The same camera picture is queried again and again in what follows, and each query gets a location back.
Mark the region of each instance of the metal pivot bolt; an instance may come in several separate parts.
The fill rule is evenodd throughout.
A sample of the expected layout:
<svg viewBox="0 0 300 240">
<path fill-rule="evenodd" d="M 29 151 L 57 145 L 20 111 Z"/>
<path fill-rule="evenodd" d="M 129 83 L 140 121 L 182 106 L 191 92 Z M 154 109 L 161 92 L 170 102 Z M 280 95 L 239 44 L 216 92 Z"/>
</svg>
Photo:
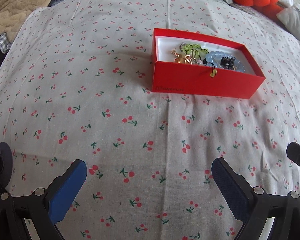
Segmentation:
<svg viewBox="0 0 300 240">
<path fill-rule="evenodd" d="M 261 187 L 255 187 L 255 188 L 253 189 L 253 191 L 254 191 L 254 193 L 256 193 L 256 194 L 258 194 L 258 195 L 262 195 L 262 194 L 264 193 L 264 190 L 263 190 L 263 188 L 261 188 Z"/>
<path fill-rule="evenodd" d="M 298 197 L 299 197 L 299 194 L 298 194 L 298 192 L 296 192 L 296 191 L 290 192 L 290 195 L 291 195 L 291 197 L 293 197 L 293 198 L 298 198 Z"/>
<path fill-rule="evenodd" d="M 36 196 L 41 196 L 41 195 L 43 195 L 43 193 L 44 193 L 44 188 L 42 188 L 42 187 L 39 187 L 34 191 L 34 194 Z"/>
<path fill-rule="evenodd" d="M 3 194 L 1 195 L 0 198 L 1 198 L 2 200 L 6 200 L 8 197 L 9 197 L 9 194 L 5 192 L 5 193 L 3 193 Z"/>
</svg>

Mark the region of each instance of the red cardboard box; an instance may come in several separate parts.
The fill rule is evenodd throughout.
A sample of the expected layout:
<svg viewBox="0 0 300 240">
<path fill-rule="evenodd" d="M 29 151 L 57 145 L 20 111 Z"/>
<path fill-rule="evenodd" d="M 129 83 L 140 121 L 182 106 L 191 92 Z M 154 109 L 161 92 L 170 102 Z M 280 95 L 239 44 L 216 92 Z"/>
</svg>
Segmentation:
<svg viewBox="0 0 300 240">
<path fill-rule="evenodd" d="M 232 53 L 245 67 L 245 73 L 212 67 L 174 63 L 171 50 L 183 42 L 201 44 L 209 51 Z M 154 29 L 152 47 L 152 92 L 197 94 L 249 99 L 266 79 L 248 49 L 237 42 L 170 29 Z"/>
</svg>

